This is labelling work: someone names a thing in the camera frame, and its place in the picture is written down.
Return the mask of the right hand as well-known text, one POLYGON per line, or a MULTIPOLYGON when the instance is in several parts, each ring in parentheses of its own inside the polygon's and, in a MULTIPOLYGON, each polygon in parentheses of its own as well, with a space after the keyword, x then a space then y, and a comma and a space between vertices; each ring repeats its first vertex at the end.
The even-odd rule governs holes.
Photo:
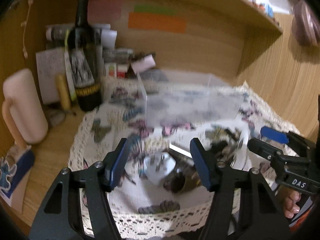
POLYGON ((286 218, 293 218, 294 215, 299 213, 300 207, 297 203, 300 201, 301 194, 293 189, 284 189, 283 210, 286 218))

